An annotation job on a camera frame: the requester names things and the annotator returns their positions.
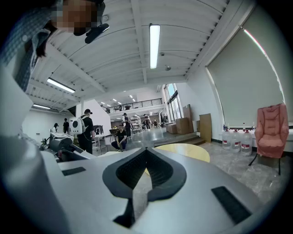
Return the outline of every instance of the chair cushion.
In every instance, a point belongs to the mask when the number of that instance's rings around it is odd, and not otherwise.
[[[258,145],[261,147],[282,147],[283,141],[280,138],[280,134],[274,136],[264,134],[263,137],[259,140]]]

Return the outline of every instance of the plastic water bottle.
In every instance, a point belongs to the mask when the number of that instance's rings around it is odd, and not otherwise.
[[[237,153],[240,151],[240,134],[237,132],[237,129],[234,129],[231,134],[231,151]]]
[[[230,149],[231,147],[231,133],[227,128],[222,134],[222,146],[223,149]]]
[[[241,154],[244,156],[251,155],[252,152],[252,136],[246,130],[246,132],[243,134],[242,141],[241,141]]]

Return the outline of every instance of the black metal railing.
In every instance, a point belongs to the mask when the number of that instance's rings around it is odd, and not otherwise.
[[[131,109],[137,109],[137,108],[161,105],[161,104],[163,104],[162,99],[158,98],[158,99],[152,99],[147,101],[138,101],[138,102],[128,103],[128,104],[119,105],[119,106],[112,106],[108,108],[102,106],[102,108],[107,113],[114,113],[114,112],[122,112],[122,111],[131,110]]]

